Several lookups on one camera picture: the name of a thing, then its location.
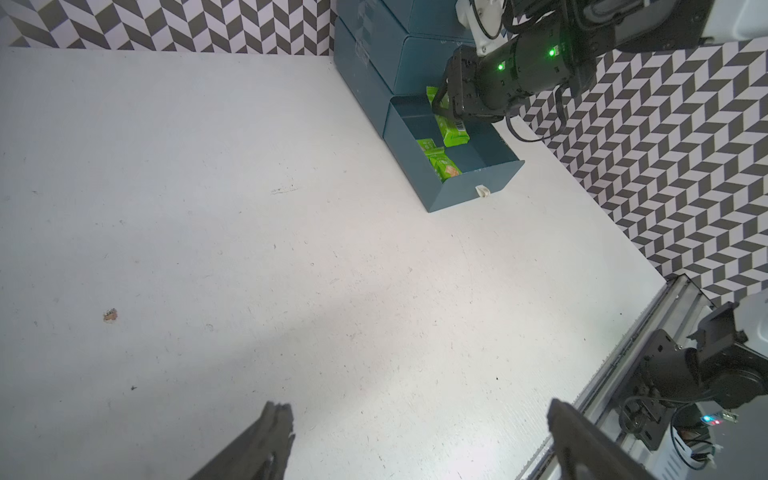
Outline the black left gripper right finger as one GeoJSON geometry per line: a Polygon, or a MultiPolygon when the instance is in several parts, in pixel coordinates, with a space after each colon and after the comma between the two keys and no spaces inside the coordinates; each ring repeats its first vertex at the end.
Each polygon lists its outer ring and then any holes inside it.
{"type": "Polygon", "coordinates": [[[553,398],[547,420],[563,479],[654,479],[571,404],[553,398]]]}

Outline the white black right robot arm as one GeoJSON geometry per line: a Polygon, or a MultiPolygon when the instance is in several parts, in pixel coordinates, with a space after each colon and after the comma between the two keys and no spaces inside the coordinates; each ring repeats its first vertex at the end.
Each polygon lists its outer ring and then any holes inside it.
{"type": "Polygon", "coordinates": [[[767,34],[764,1],[459,1],[473,46],[457,48],[431,101],[454,122],[509,123],[529,98],[577,98],[597,78],[604,54],[665,53],[767,34]]]}

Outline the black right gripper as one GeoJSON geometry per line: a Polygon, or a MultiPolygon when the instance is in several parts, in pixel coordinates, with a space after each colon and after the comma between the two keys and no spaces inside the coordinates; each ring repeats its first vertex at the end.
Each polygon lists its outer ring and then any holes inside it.
{"type": "Polygon", "coordinates": [[[446,80],[430,88],[431,108],[447,111],[461,134],[467,133],[463,121],[498,121],[538,92],[539,60],[540,41],[532,35],[518,35],[484,57],[462,45],[446,65],[446,80]]]}

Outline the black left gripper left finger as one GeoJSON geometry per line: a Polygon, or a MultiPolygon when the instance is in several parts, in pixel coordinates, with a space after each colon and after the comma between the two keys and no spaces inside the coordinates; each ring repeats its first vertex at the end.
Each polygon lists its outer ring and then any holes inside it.
{"type": "Polygon", "coordinates": [[[191,479],[283,479],[295,440],[290,404],[267,402],[260,417],[191,479]]]}

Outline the teal three-drawer cabinet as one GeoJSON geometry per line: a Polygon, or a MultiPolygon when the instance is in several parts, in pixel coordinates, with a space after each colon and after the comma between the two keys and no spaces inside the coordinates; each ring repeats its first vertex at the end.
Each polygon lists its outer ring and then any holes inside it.
{"type": "Polygon", "coordinates": [[[442,143],[427,90],[471,41],[452,1],[337,4],[336,67],[429,212],[503,190],[524,164],[488,123],[470,124],[469,142],[447,149],[455,177],[440,178],[423,151],[442,143]]]}

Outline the green cookie packet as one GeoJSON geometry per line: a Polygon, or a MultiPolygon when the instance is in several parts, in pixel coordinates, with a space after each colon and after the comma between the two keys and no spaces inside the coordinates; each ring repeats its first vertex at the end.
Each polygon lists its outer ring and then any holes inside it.
{"type": "Polygon", "coordinates": [[[441,85],[440,87],[428,86],[426,88],[427,99],[429,100],[433,111],[442,111],[447,108],[446,93],[447,88],[444,85],[441,85]]]}
{"type": "Polygon", "coordinates": [[[434,142],[434,140],[433,140],[433,139],[431,139],[431,138],[427,138],[427,139],[419,139],[419,140],[417,141],[417,143],[418,143],[419,147],[421,148],[421,150],[422,150],[422,151],[423,151],[425,154],[428,154],[429,152],[431,152],[431,151],[433,151],[433,150],[437,149],[437,145],[436,145],[436,143],[435,143],[435,142],[434,142]]]}
{"type": "Polygon", "coordinates": [[[470,135],[467,132],[466,134],[461,134],[455,130],[454,124],[452,122],[453,119],[444,117],[442,115],[436,115],[435,120],[438,125],[438,129],[440,130],[443,144],[445,147],[455,147],[467,144],[470,141],[470,135]]]}
{"type": "Polygon", "coordinates": [[[460,168],[448,157],[443,147],[428,149],[425,151],[425,156],[442,182],[462,174],[460,168]]]}

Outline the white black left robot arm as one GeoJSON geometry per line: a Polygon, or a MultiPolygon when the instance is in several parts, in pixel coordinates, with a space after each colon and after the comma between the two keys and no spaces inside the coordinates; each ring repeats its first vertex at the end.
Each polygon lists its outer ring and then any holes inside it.
{"type": "Polygon", "coordinates": [[[767,293],[726,302],[700,320],[695,346],[680,347],[664,329],[639,341],[651,320],[673,310],[657,299],[576,404],[553,400],[547,419],[552,444],[533,470],[539,479],[558,467],[564,479],[650,479],[653,470],[608,437],[609,414],[623,436],[649,452],[673,452],[692,470],[714,461],[693,453],[685,430],[721,423],[732,410],[767,393],[767,293]]]}

